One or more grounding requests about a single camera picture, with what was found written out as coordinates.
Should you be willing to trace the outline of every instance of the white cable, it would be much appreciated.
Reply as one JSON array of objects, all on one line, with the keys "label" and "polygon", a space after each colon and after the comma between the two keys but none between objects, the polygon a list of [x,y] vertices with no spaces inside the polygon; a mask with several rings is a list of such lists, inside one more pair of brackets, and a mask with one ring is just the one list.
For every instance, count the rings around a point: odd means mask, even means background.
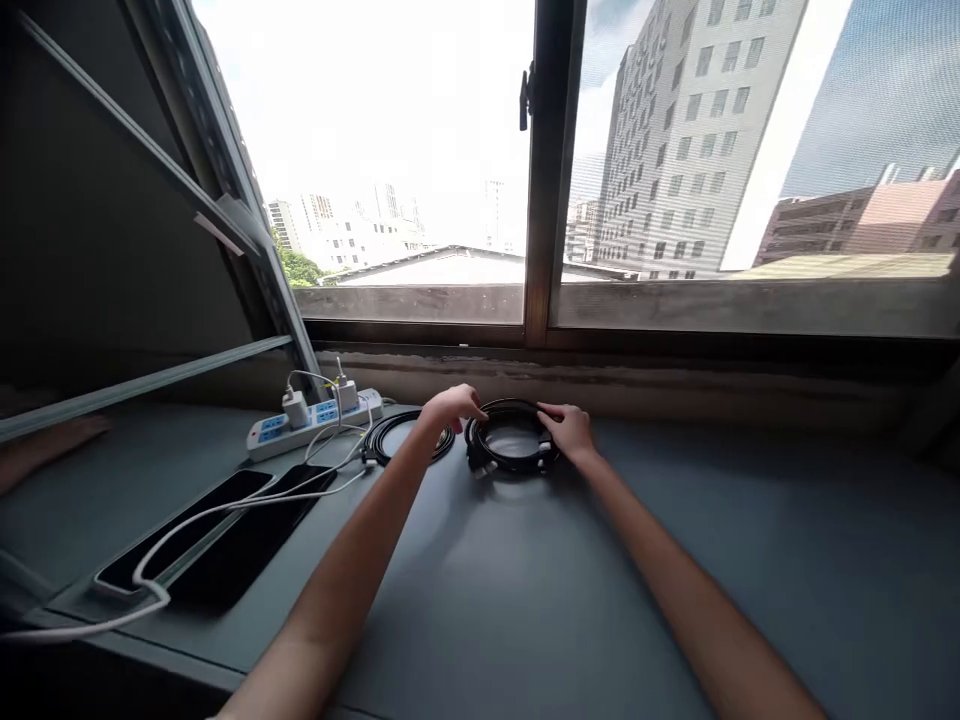
[{"label": "white cable", "polygon": [[[290,375],[287,378],[288,385],[290,384],[290,378],[294,374],[312,375],[314,377],[318,377],[322,379],[324,382],[330,382],[329,379],[323,377],[322,375],[317,375],[316,373],[309,373],[304,370],[294,370],[293,372],[290,373]],[[331,435],[327,439],[327,442],[321,445],[319,448],[317,448],[315,452],[319,452],[323,447],[326,446],[326,444],[330,440],[332,440],[334,437],[339,435],[340,431],[344,428],[349,428],[351,430],[360,430],[363,432],[363,428],[360,428],[356,425],[343,425],[343,415],[340,411],[339,393],[337,392],[337,390],[334,390],[334,393],[337,395],[337,398],[338,398],[337,425],[336,425],[337,432]],[[364,404],[367,406],[367,420],[369,422],[369,428],[373,428],[373,411],[372,411],[372,408],[370,407],[370,403],[367,402],[367,399],[363,396],[360,396],[359,399],[361,399],[364,402]],[[313,443],[323,433],[323,430],[326,430],[329,427],[333,427],[333,426],[328,425],[326,428],[323,428],[319,433],[317,433],[317,435],[313,438],[313,440],[310,441],[310,446],[308,446],[307,448],[308,453],[309,453],[310,447],[312,447]],[[101,633],[109,632],[111,630],[116,630],[117,628],[123,627],[124,625],[128,625],[141,618],[147,617],[148,615],[155,613],[158,610],[162,610],[163,608],[165,608],[167,605],[170,604],[170,599],[171,599],[170,593],[168,593],[166,589],[159,583],[153,580],[148,580],[144,578],[143,571],[146,569],[147,564],[153,559],[153,557],[157,554],[157,552],[159,552],[160,548],[163,547],[167,543],[167,541],[170,540],[170,538],[172,538],[174,535],[176,535],[178,532],[183,530],[183,528],[185,528],[187,525],[194,522],[195,520],[199,520],[200,518],[206,517],[207,515],[211,515],[213,513],[231,511],[231,510],[252,509],[257,507],[263,507],[266,505],[274,505],[276,503],[281,503],[281,502],[292,502],[294,500],[311,500],[314,498],[321,498],[321,497],[326,497],[328,495],[334,495],[340,492],[341,490],[345,490],[346,488],[350,487],[350,485],[352,485],[355,480],[358,480],[359,478],[363,477],[367,473],[367,471],[371,469],[371,466],[367,465],[366,467],[363,468],[363,470],[361,470],[359,473],[357,473],[352,478],[347,480],[347,482],[345,482],[343,485],[340,485],[339,487],[334,488],[333,490],[325,490],[323,492],[317,492],[317,493],[305,493],[303,495],[291,495],[291,493],[296,492],[297,490],[304,487],[305,485],[312,483],[314,480],[317,480],[323,477],[324,475],[327,475],[328,473],[334,472],[335,470],[339,470],[344,465],[346,465],[351,460],[353,460],[353,457],[356,454],[357,449],[363,443],[364,434],[365,432],[361,434],[360,439],[353,445],[352,448],[350,448],[350,452],[347,453],[346,457],[344,457],[343,460],[341,460],[339,463],[337,463],[333,467],[323,470],[322,472],[317,473],[313,477],[307,480],[304,480],[299,485],[296,485],[295,487],[292,487],[289,490],[284,490],[283,492],[280,492],[280,493],[275,493],[273,495],[264,495],[260,497],[259,493],[263,492],[263,489],[261,489],[253,493],[249,497],[244,498],[243,500],[235,500],[234,502],[231,502],[231,503],[225,503],[217,507],[208,508],[207,510],[204,510],[202,512],[197,513],[196,515],[193,515],[187,518],[182,523],[180,523],[179,525],[174,527],[172,530],[170,530],[162,538],[160,538],[160,540],[158,540],[154,544],[154,546],[151,547],[147,551],[147,553],[140,559],[140,562],[137,564],[137,567],[133,571],[134,585],[139,585],[140,587],[144,587],[147,590],[149,590],[151,593],[153,593],[154,596],[157,598],[156,602],[151,603],[150,605],[147,605],[146,607],[142,607],[138,610],[134,610],[133,612],[127,613],[126,615],[121,615],[120,617],[114,618],[113,620],[107,620],[105,622],[95,623],[93,625],[84,625],[83,627],[75,627],[75,628],[54,628],[54,629],[48,629],[48,630],[19,630],[16,632],[6,633],[4,635],[0,635],[0,643],[18,643],[18,644],[25,644],[25,645],[50,645],[54,643],[69,642],[71,640],[79,640],[81,638],[91,637],[93,635],[99,635]]]}]

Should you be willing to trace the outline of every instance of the black smartphone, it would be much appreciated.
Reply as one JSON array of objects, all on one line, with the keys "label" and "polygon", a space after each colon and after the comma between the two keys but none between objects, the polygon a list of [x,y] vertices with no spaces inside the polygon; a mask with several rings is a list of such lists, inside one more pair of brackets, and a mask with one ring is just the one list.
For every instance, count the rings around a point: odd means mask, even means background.
[{"label": "black smartphone", "polygon": [[[323,492],[337,471],[316,465],[295,465],[264,495],[274,495],[307,483],[292,495]],[[264,505],[246,510],[213,545],[170,586],[174,606],[189,606],[219,614],[243,597],[294,528],[310,512],[318,498]]]},{"label": "black smartphone", "polygon": [[[93,578],[94,585],[114,595],[132,595],[141,589],[138,585],[133,584],[133,571],[143,556],[150,551],[150,548],[156,545],[160,538],[187,518],[203,510],[250,497],[254,493],[263,490],[267,483],[271,482],[274,477],[274,475],[257,472],[255,470],[240,470],[234,473],[206,495],[196,500],[190,507],[165,522],[161,527],[150,533],[149,536],[103,568]],[[265,490],[264,494],[270,492],[273,492],[272,487]],[[211,513],[196,522],[190,523],[164,543],[159,552],[147,563],[146,568],[144,568],[143,577],[149,580],[156,580],[161,576],[167,575],[168,572],[175,572],[175,568],[181,564],[180,561],[184,559],[184,556],[206,538],[208,534],[217,530],[221,524],[241,512],[243,511]]]}]

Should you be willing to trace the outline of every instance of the coiled cable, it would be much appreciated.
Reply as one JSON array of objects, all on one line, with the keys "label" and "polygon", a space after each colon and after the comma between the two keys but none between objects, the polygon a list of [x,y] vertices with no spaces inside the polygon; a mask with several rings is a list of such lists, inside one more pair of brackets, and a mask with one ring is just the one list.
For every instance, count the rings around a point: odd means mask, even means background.
[{"label": "coiled cable", "polygon": [[[376,425],[373,426],[373,429],[367,433],[366,437],[363,440],[363,454],[362,458],[366,460],[376,460],[377,463],[386,467],[387,463],[390,462],[392,455],[388,455],[387,452],[383,449],[383,438],[393,430],[398,425],[403,423],[413,422],[418,417],[420,417],[419,410],[409,410],[407,412],[397,413],[396,415],[391,415],[390,417],[384,418]],[[433,449],[433,455],[430,457],[430,462],[435,463],[437,460],[446,455],[450,448],[453,447],[453,430],[449,427],[445,427],[443,432],[440,433],[440,439],[437,441],[437,446]]]},{"label": "coiled cable", "polygon": [[[480,422],[471,418],[463,431],[467,442],[467,462],[475,477],[482,477],[498,468],[515,475],[544,472],[560,457],[560,451],[553,445],[553,437],[537,417],[540,408],[532,402],[504,398],[489,402],[480,409],[489,420]],[[525,428],[536,433],[539,443],[537,452],[523,456],[504,455],[490,447],[490,431],[504,426]]]}]

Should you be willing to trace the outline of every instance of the hand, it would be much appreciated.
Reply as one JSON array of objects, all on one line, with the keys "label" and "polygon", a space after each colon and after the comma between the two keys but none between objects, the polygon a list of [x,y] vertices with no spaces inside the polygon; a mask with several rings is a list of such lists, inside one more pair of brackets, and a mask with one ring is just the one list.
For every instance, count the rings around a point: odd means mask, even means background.
[{"label": "hand", "polygon": [[537,417],[543,426],[553,435],[554,444],[570,460],[574,455],[595,453],[593,433],[590,432],[590,416],[576,405],[547,405],[537,403],[546,412],[538,412]]},{"label": "hand", "polygon": [[460,418],[486,420],[487,414],[480,409],[480,397],[477,391],[463,384],[434,395],[423,406],[420,417],[435,422],[441,427],[449,425],[459,435],[463,432]]}]

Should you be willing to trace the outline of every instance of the desk surface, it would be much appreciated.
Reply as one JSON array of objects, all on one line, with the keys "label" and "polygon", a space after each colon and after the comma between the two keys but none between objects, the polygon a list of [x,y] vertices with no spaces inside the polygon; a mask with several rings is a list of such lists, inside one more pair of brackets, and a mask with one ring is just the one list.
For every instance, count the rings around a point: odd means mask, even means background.
[{"label": "desk surface", "polygon": [[[263,416],[173,405],[111,415],[108,437],[0,502],[0,547],[64,588],[48,609],[89,621],[122,611],[90,592],[92,574],[229,476]],[[613,466],[832,716],[960,715],[952,479],[821,439],[595,425]],[[280,474],[300,457],[256,467]],[[124,634],[249,671],[379,472],[322,499],[225,615],[168,608]],[[583,484],[563,469],[478,483],[459,438],[424,480],[337,700],[392,720],[711,716]]]}]

